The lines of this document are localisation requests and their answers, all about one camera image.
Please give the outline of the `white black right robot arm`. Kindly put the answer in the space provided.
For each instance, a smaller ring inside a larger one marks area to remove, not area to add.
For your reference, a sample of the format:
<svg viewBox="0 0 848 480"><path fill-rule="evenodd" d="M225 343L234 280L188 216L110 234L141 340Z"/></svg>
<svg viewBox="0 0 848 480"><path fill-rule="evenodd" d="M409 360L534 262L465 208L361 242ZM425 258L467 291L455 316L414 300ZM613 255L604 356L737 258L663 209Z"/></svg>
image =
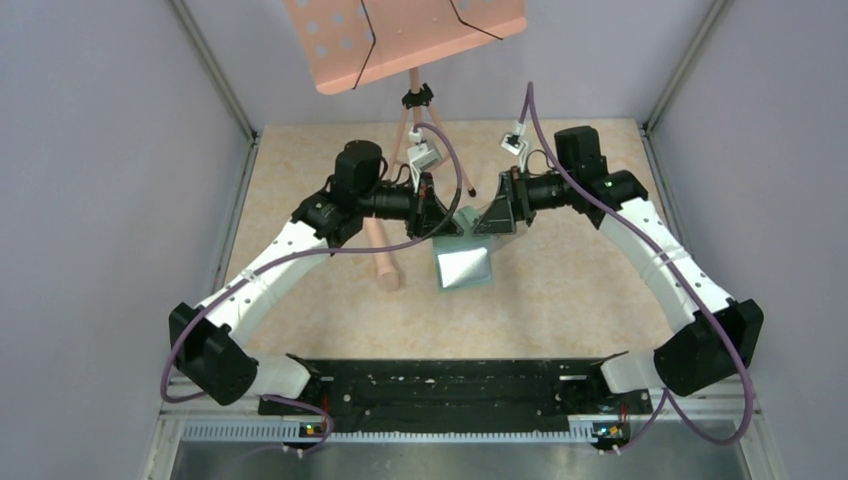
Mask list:
<svg viewBox="0 0 848 480"><path fill-rule="evenodd" d="M497 194L474 222L474 235L511 235L519 223L531 225L538 212L569 206L625 254L673 332L652 351L603 361L586 385L589 404L612 412L631 391L667 388L687 396L737 373L711 318L748 367L764 321L759 305L735 299L708 277L631 172L609 172L595 128L560 130L554 142L553 170L532 175L514 166L500 173Z"/></svg>

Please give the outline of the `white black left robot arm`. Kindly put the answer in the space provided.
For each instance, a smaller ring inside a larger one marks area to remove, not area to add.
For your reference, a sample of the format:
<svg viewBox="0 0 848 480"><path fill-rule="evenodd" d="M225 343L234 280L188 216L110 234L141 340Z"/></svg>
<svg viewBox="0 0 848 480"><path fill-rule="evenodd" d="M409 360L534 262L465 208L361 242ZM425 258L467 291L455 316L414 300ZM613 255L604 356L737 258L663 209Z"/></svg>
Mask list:
<svg viewBox="0 0 848 480"><path fill-rule="evenodd" d="M383 179L379 145L353 140L335 159L325 185L304 199L270 245L218 292L195 306L178 304L169 314L168 362L207 396L226 406L247 394L273 394L297 413L319 404L320 386L290 356L262 360L247 351L265 315L310 270L334 255L375 254L375 247L348 248L367 219L404 223L406 247L439 236L458 237L455 220L462 191L450 205L437 197L429 173L396 183Z"/></svg>

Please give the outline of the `green leather card holder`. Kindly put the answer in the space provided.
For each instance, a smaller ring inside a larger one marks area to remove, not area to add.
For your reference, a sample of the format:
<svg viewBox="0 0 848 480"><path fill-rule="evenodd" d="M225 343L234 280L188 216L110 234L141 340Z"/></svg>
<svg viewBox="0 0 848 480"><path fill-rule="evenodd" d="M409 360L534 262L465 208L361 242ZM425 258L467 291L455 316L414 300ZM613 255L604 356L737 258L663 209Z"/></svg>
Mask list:
<svg viewBox="0 0 848 480"><path fill-rule="evenodd" d="M485 285L493 281L491 235L473 235L473 224L479 212L472 206L459 209L453 219L459 222L463 235L432 239L433 256L440 291L459 290Z"/></svg>

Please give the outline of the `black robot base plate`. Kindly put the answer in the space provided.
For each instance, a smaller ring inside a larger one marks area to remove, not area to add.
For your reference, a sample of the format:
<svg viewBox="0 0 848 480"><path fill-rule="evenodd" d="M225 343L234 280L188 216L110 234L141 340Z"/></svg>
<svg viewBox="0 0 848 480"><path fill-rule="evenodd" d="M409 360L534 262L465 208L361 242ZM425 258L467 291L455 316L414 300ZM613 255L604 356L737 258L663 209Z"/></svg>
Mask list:
<svg viewBox="0 0 848 480"><path fill-rule="evenodd" d="M536 409L547 418L613 414L622 420L634 407L649 406L645 390L611 394L600 386L597 359L341 360L310 359L316 375L300 401L321 408L333 421L358 426L364 414L391 423L424 426L457 420L463 427L517 426Z"/></svg>

